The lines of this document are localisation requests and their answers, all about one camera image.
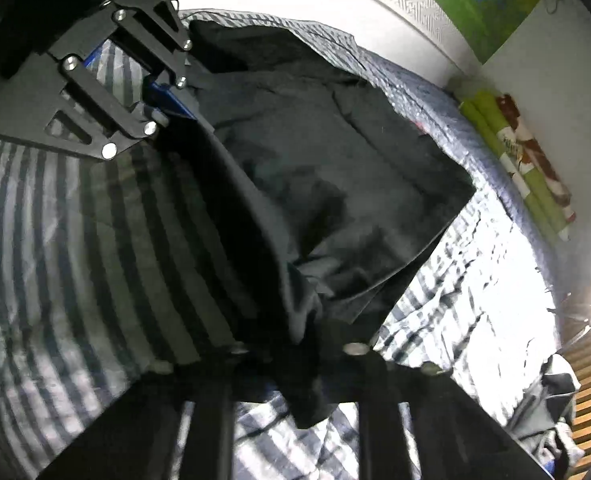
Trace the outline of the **dark grey jacket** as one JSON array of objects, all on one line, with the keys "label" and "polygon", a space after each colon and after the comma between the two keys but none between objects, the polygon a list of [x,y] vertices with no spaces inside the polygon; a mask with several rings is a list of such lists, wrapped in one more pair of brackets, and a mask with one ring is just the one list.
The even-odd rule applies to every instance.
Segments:
[{"label": "dark grey jacket", "polygon": [[282,28],[194,21],[204,126],[156,147],[190,200],[196,266],[232,336],[266,359],[300,428],[330,414],[330,328],[370,339],[469,202],[469,174],[367,80]]}]

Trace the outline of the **blue-grey crumpled garment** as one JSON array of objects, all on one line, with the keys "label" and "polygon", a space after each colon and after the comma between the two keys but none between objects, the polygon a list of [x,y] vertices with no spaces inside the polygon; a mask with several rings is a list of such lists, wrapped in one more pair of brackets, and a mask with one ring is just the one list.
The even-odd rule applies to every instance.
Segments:
[{"label": "blue-grey crumpled garment", "polygon": [[560,354],[553,354],[506,426],[554,479],[568,479],[585,454],[572,437],[580,388],[571,364]]}]

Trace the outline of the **blue striped bed sheet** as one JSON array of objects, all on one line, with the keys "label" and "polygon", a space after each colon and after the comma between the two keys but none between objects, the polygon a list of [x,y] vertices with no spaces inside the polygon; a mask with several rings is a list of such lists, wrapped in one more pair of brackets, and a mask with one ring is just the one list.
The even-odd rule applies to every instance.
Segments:
[{"label": "blue striped bed sheet", "polygon": [[[379,88],[466,170],[472,197],[365,341],[389,361],[445,368],[507,424],[557,348],[550,253],[454,100],[326,25],[225,11],[181,17],[187,28],[292,32]],[[242,344],[196,266],[186,185],[156,144],[94,162],[0,140],[0,460],[15,479],[41,474],[144,373]]]}]

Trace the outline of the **green folded blanket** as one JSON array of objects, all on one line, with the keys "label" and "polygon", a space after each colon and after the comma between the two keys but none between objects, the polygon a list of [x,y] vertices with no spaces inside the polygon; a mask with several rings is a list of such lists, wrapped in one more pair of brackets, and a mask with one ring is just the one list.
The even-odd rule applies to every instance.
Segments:
[{"label": "green folded blanket", "polygon": [[472,99],[464,99],[459,110],[511,177],[542,236],[552,245],[567,242],[570,237],[567,219],[542,171],[519,142],[516,129],[501,110],[496,96],[480,90]]}]

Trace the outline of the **red white folded blanket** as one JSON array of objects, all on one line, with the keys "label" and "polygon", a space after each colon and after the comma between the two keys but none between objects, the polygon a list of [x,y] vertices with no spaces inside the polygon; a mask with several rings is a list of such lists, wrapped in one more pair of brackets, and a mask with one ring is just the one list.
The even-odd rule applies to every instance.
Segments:
[{"label": "red white folded blanket", "polygon": [[519,108],[516,106],[516,102],[513,101],[510,94],[503,94],[495,98],[496,104],[498,105],[504,118],[509,122],[513,132],[516,133],[518,142],[527,152],[533,164],[542,173],[547,188],[553,196],[553,199],[561,208],[565,220],[568,223],[573,223],[576,219],[576,213],[571,206],[571,193],[567,186],[561,181],[557,174],[553,164],[544,152],[542,145],[539,144],[534,134],[525,125]]}]

